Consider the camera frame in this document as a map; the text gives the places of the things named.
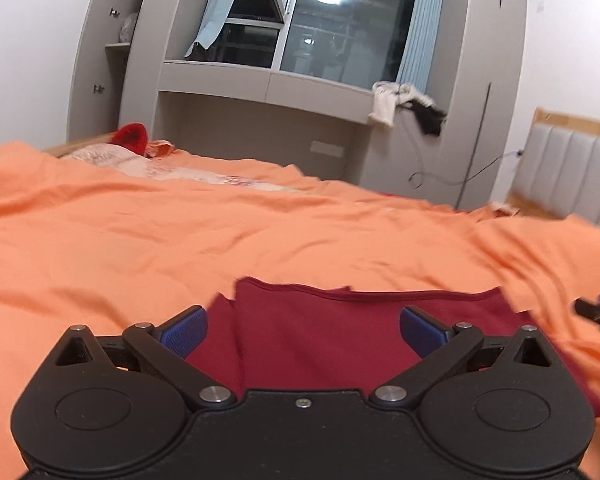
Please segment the open grey wardrobe door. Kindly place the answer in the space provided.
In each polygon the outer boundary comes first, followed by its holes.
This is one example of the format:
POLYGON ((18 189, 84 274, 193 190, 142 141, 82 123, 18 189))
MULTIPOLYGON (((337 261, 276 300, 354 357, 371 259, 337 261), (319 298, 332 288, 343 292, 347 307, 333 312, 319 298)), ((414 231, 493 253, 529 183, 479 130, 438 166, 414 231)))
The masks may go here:
POLYGON ((140 14, 143 0, 91 0, 74 63, 68 139, 83 140, 118 128, 131 43, 118 33, 125 17, 140 14))

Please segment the window with open sash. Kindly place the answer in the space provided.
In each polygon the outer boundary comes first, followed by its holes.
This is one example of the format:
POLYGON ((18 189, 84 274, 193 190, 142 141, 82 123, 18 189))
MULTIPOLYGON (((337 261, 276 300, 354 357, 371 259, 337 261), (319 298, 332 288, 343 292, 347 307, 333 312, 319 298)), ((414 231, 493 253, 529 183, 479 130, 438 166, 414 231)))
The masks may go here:
POLYGON ((272 68, 372 88, 398 76, 414 0, 235 0, 187 61, 272 68))

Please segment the right light blue curtain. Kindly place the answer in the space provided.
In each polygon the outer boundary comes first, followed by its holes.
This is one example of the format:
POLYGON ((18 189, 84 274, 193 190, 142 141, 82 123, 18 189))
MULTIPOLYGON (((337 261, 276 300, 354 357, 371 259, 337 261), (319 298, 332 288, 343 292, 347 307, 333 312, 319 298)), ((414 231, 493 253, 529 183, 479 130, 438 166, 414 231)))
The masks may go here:
POLYGON ((414 0, 401 65, 396 76, 419 92, 427 89, 438 36, 443 0, 414 0))

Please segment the white garment on ledge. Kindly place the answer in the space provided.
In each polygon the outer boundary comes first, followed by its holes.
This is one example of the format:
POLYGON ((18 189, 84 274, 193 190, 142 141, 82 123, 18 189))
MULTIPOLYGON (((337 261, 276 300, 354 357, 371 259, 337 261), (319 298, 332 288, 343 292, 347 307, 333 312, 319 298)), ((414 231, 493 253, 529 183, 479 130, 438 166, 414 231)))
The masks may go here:
POLYGON ((372 126, 391 129, 396 109, 408 102, 416 101, 423 106, 434 106, 429 96, 419 92, 412 84, 394 81, 377 81, 372 87, 373 105, 367 122, 372 126))

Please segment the glass ornament on shelf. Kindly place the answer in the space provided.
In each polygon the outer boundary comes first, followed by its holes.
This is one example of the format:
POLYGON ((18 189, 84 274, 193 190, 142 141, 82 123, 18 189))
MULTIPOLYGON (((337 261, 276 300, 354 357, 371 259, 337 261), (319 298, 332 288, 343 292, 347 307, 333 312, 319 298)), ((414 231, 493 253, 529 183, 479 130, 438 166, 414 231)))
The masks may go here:
POLYGON ((133 12, 127 15, 123 20, 118 33, 118 40, 122 44, 129 44, 132 41, 137 23, 137 18, 138 13, 133 12))

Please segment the grey built-in wardrobe unit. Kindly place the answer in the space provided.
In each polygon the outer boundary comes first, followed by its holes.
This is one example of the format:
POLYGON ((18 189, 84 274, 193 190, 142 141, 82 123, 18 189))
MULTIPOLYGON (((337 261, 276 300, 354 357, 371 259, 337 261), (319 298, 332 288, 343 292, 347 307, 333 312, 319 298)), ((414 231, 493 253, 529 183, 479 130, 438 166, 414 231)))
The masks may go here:
POLYGON ((208 0, 143 0, 118 127, 140 122, 202 156, 293 164, 305 174, 458 209, 490 200, 518 93, 528 0, 443 0, 424 92, 446 113, 422 134, 408 103, 367 122, 372 88, 236 64, 187 61, 208 0), (317 140, 343 158, 310 152, 317 140))

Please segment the bright red plush item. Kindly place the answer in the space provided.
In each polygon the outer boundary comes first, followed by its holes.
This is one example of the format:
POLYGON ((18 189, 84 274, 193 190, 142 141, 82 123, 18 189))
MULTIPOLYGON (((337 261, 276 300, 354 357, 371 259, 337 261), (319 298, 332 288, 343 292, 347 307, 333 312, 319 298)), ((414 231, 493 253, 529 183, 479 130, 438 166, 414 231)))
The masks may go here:
POLYGON ((144 156, 148 145, 146 127, 139 122, 127 124, 115 132, 108 143, 121 146, 134 154, 144 156))

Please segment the black garment on ledge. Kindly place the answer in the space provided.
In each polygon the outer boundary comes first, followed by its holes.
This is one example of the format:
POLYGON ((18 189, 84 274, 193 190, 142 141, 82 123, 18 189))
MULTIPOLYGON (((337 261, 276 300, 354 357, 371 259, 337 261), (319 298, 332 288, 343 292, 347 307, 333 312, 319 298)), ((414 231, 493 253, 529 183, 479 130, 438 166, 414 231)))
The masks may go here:
POLYGON ((441 136, 442 127, 446 121, 446 113, 434 105, 425 105, 419 101, 411 101, 408 108, 415 116, 422 134, 441 136))

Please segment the left light blue curtain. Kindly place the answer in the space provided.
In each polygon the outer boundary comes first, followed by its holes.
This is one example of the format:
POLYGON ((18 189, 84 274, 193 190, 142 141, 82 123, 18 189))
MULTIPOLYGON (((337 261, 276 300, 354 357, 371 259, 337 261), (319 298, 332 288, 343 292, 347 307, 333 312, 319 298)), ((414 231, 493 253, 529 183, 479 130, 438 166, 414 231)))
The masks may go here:
POLYGON ((189 58, 194 53, 196 47, 208 50, 215 40, 218 39, 234 1, 207 1, 197 35, 185 53, 186 58, 189 58))

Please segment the orange bed cover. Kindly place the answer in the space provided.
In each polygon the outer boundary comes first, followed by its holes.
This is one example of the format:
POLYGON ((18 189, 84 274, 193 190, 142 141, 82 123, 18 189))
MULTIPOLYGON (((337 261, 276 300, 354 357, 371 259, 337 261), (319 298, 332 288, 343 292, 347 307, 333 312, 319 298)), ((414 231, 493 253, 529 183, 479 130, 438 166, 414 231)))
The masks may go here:
MULTIPOLYGON (((266 162, 176 152, 152 168, 268 189, 130 177, 23 143, 0 147, 0 479, 23 473, 10 412, 68 326, 112 334, 163 320, 244 276, 321 289, 500 288, 600 396, 600 330, 570 310, 600 293, 598 226, 457 211, 266 162)), ((582 466, 600 479, 600 419, 582 466)))

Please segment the dark red knit sweater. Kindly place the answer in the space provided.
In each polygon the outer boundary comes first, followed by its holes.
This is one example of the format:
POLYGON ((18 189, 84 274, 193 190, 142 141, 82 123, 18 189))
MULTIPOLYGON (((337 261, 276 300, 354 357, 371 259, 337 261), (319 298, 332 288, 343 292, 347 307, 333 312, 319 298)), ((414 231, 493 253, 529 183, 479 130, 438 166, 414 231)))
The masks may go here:
POLYGON ((186 361, 238 396, 247 389, 370 393, 419 360, 400 334, 407 306, 446 325, 471 322, 488 336, 510 336, 533 321, 497 288, 355 292, 242 278, 233 298, 215 296, 206 338, 186 361))

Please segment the floral patterned pillow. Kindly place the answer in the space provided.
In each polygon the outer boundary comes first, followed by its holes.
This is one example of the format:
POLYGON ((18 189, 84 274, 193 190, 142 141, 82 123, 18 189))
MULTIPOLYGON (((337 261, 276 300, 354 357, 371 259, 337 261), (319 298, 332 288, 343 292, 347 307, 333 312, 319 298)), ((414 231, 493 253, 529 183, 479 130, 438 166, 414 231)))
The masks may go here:
POLYGON ((120 145, 95 143, 85 148, 78 148, 63 159, 79 160, 99 167, 115 169, 129 177, 149 178, 158 181, 189 180, 212 185, 233 185, 238 188, 252 188, 264 192, 298 193, 295 188, 268 183, 244 177, 217 174, 213 171, 190 169, 184 167, 168 167, 158 158, 147 158, 137 155, 120 145))

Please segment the grey padded headboard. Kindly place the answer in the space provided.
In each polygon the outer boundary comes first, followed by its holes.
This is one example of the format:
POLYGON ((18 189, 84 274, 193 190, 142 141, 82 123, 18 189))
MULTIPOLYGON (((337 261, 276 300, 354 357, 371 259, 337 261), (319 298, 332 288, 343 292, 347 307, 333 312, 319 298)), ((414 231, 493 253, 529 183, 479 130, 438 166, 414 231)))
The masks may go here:
POLYGON ((518 214, 570 214, 600 226, 600 121, 535 111, 506 204, 518 214))

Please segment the white wall socket plate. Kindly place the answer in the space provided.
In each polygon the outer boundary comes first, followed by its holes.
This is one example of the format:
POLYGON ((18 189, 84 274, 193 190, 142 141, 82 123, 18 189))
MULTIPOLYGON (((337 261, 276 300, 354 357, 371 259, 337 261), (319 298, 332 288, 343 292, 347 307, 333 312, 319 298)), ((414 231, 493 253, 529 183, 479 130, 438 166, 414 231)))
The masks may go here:
POLYGON ((310 152, 333 158, 343 158, 344 147, 336 144, 330 144, 314 140, 311 142, 310 152))

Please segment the light blue curtain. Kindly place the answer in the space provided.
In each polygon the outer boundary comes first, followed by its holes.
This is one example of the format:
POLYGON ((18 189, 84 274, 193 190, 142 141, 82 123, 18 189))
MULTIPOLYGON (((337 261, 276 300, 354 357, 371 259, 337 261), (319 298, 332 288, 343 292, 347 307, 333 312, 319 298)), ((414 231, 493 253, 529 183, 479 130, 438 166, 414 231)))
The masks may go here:
POLYGON ((185 53, 186 58, 189 58, 194 53, 196 47, 208 50, 215 40, 218 39, 234 1, 207 1, 197 35, 185 53))
POLYGON ((419 92, 427 89, 438 36, 443 0, 414 0, 401 65, 396 76, 419 92))

